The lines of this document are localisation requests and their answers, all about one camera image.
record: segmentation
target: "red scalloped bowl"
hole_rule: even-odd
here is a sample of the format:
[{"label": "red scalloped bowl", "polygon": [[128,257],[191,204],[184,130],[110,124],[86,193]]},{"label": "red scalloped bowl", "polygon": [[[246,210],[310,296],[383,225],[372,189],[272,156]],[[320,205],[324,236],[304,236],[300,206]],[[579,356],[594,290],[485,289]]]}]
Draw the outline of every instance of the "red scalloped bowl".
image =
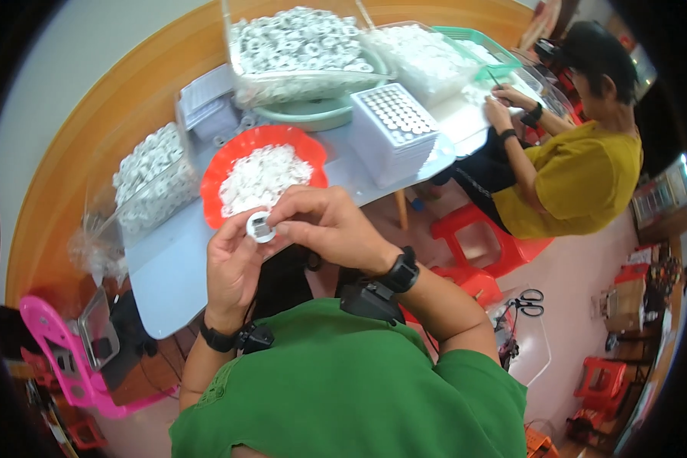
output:
[{"label": "red scalloped bowl", "polygon": [[202,178],[203,217],[212,229],[219,229],[226,220],[221,215],[223,203],[219,198],[221,183],[234,168],[234,161],[244,158],[257,148],[269,144],[290,144],[295,148],[295,155],[311,164],[310,186],[327,188],[328,178],[323,171],[326,161],[326,150],[305,132],[288,125],[263,125],[240,133],[216,153]]}]

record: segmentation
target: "lace trim on shirt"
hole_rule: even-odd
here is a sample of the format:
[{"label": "lace trim on shirt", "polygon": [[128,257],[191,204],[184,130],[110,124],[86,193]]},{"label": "lace trim on shirt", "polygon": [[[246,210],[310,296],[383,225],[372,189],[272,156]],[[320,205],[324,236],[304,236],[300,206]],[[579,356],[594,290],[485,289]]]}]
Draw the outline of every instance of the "lace trim on shirt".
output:
[{"label": "lace trim on shirt", "polygon": [[213,404],[224,396],[224,393],[226,392],[226,383],[229,380],[229,373],[240,359],[242,359],[241,356],[221,366],[219,372],[217,372],[214,376],[214,379],[211,380],[209,388],[203,392],[202,397],[198,400],[198,402],[196,402],[195,408],[198,409],[206,407],[207,405]]}]

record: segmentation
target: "person in green shirt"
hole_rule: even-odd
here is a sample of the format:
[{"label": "person in green shirt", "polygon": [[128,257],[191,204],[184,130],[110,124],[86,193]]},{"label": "person in green shirt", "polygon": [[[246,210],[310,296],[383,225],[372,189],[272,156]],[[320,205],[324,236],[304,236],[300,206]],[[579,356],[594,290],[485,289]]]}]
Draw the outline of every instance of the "person in green shirt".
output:
[{"label": "person in green shirt", "polygon": [[[244,325],[262,260],[275,250],[245,235],[257,210],[229,218],[208,245],[203,320],[221,334]],[[402,254],[339,187],[293,186],[267,223],[371,278]],[[412,328],[348,314],[332,298],[258,320],[275,335],[267,350],[220,353],[199,334],[170,428],[173,456],[526,456],[527,389],[501,369],[489,318],[465,291],[418,267],[396,299],[439,342],[437,364]]]}]

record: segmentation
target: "white tabletop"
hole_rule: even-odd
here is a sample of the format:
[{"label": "white tabletop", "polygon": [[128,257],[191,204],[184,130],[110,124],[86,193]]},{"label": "white tabletop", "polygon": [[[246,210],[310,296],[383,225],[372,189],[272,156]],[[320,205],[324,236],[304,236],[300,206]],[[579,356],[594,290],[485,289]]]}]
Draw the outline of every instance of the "white tabletop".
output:
[{"label": "white tabletop", "polygon": [[[379,189],[356,152],[348,145],[350,124],[313,134],[327,150],[324,170],[330,185],[341,185],[362,206],[396,190],[433,177],[485,142],[488,123],[483,109],[454,97],[431,113],[442,133],[438,148],[412,177]],[[208,164],[215,149],[202,152]],[[155,231],[125,249],[132,291],[145,330],[164,339],[182,329],[206,306],[206,244],[214,231],[203,219],[197,198]]]}]

